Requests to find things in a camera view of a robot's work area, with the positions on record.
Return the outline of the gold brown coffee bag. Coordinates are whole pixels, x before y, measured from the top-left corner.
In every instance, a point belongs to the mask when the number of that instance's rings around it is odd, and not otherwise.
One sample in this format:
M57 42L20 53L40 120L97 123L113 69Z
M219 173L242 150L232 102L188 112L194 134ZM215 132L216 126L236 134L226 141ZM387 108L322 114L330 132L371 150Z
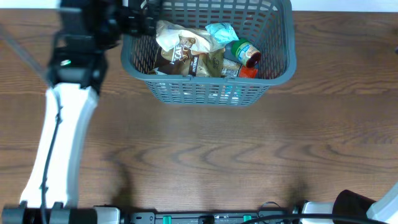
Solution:
M191 44L178 44L169 51L158 48L149 75L183 75L220 78L225 48L204 53L191 50Z

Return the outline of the orange pasta packet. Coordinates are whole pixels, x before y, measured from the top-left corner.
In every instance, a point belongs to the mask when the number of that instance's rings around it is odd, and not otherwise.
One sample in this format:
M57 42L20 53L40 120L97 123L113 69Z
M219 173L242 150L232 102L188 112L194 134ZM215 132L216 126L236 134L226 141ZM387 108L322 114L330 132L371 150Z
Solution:
M223 68L221 70L222 77L229 78L255 78L258 73L256 68L247 68L244 65L229 60L223 59Z

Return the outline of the green lid jar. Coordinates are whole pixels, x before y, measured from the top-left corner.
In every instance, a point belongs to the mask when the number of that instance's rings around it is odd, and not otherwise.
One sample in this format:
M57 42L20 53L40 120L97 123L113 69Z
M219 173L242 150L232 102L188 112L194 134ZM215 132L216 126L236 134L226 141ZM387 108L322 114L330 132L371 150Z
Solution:
M232 44L231 53L247 68L254 68L262 54L247 39L239 39Z

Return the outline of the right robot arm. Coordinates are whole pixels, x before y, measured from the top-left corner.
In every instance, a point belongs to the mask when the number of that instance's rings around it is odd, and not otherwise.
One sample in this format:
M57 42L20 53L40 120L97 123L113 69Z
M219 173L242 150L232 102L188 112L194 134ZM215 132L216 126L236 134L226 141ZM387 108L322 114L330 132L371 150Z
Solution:
M397 185L379 200L344 190L334 202L307 201L298 209L298 213L357 217L383 223L397 223Z

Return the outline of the teal tissue pack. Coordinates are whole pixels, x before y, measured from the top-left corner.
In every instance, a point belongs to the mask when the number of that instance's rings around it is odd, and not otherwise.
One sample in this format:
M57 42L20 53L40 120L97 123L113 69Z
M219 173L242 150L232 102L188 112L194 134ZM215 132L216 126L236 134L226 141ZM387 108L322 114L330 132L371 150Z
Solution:
M239 40L234 28L230 23L209 24L205 27L205 29L212 37L215 38L219 44L222 45L227 45L232 41Z

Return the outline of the cream paper pouch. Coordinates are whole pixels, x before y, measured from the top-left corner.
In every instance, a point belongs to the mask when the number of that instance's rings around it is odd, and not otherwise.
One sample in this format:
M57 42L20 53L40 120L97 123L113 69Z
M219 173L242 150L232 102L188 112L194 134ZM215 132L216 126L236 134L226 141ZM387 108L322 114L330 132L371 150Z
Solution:
M206 30L185 28L164 20L157 22L155 39L165 51L172 50L177 45L201 53L210 53L225 47L225 44L219 43Z

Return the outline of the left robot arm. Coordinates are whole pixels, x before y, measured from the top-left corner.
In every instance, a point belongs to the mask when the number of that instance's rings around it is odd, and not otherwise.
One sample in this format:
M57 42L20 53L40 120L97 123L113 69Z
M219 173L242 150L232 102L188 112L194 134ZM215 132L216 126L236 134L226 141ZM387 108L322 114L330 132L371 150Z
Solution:
M20 202L2 210L3 223L128 223L118 207L78 207L86 132L106 76L106 52L122 35L153 36L161 1L61 1L61 27L42 77L45 118Z

